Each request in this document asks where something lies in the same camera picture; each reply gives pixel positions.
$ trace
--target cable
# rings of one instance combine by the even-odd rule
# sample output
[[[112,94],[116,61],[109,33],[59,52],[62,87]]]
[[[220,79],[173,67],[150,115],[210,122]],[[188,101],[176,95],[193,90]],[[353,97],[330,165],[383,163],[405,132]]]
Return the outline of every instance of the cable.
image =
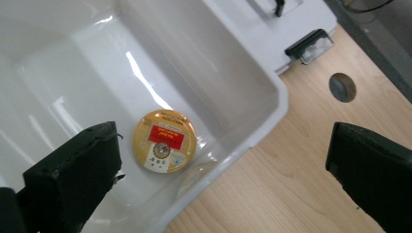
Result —
[[[394,0],[388,0],[387,2],[381,4],[381,5],[377,6],[377,7],[370,8],[370,9],[366,9],[366,10],[354,9],[354,8],[352,8],[352,7],[350,6],[350,4],[348,4],[348,5],[343,4],[343,6],[345,7],[345,9],[346,9],[348,12],[355,13],[355,14],[363,14],[363,13],[368,13],[368,12],[376,11],[376,10],[378,10],[378,9],[380,9],[380,8],[385,7],[386,5],[388,5],[388,4],[392,3],[392,2],[394,2]]]

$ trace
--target black pad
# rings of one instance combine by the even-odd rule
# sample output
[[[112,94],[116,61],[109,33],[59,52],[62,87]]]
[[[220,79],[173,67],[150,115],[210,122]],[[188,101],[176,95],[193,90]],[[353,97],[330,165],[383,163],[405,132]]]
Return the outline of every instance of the black pad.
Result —
[[[116,124],[107,122],[82,131],[24,172],[19,201],[30,233],[80,232],[120,166]]]
[[[411,150],[368,129],[336,122],[326,169],[385,231],[412,232]]]

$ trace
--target wooden countertop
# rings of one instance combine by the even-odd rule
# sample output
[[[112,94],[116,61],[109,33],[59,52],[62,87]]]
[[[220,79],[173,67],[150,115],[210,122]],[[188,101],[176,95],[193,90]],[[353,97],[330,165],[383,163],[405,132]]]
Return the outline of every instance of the wooden countertop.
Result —
[[[225,171],[166,232],[383,232],[326,171],[336,121],[353,123],[412,149],[412,105],[341,28],[335,46],[309,66],[281,76],[290,110],[254,149]],[[335,73],[350,76],[357,96],[337,101]]]

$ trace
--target countertop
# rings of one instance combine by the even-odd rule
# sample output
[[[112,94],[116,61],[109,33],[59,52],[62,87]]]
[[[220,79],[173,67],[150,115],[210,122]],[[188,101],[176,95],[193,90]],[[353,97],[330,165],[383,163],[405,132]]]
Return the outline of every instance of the countertop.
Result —
[[[335,46],[281,75],[287,116],[186,207],[166,232],[383,232],[326,168],[333,124],[353,123],[412,149],[412,105],[338,26]],[[357,87],[336,100],[329,78]]]

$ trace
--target drain hole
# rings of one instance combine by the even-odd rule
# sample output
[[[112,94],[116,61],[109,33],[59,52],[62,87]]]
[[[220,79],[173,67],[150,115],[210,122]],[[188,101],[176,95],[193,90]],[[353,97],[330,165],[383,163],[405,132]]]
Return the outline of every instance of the drain hole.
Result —
[[[357,95],[354,81],[343,73],[336,73],[329,79],[329,89],[332,95],[343,103],[349,103]]]

